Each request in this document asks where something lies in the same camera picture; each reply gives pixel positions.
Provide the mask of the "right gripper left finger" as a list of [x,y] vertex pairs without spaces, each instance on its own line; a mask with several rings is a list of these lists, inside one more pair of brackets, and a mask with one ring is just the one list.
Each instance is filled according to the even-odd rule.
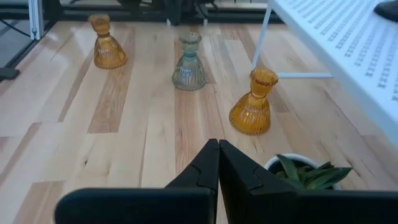
[[220,148],[217,139],[209,139],[188,166],[172,180],[168,187],[203,187],[218,191]]

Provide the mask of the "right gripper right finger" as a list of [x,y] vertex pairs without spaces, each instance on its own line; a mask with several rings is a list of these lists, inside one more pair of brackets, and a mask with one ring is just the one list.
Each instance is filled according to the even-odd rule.
[[223,139],[219,178],[229,223],[294,222],[295,189]]

